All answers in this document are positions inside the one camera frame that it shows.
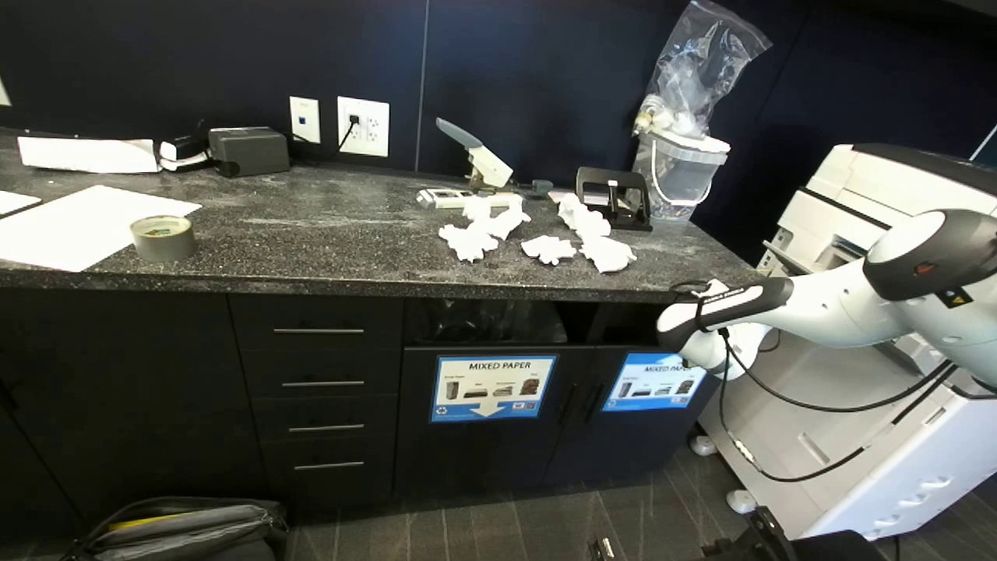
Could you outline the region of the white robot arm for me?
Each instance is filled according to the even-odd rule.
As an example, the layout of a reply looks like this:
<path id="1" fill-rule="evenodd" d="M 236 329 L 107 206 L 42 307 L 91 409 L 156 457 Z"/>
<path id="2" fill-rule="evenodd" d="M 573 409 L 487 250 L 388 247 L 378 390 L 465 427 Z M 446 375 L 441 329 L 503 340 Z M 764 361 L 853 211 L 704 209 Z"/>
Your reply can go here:
<path id="1" fill-rule="evenodd" d="M 756 356 L 769 329 L 828 350 L 918 334 L 994 390 L 997 218 L 932 209 L 898 220 L 847 266 L 691 295 L 657 315 L 660 347 L 708 370 L 727 361 L 727 347 Z"/>

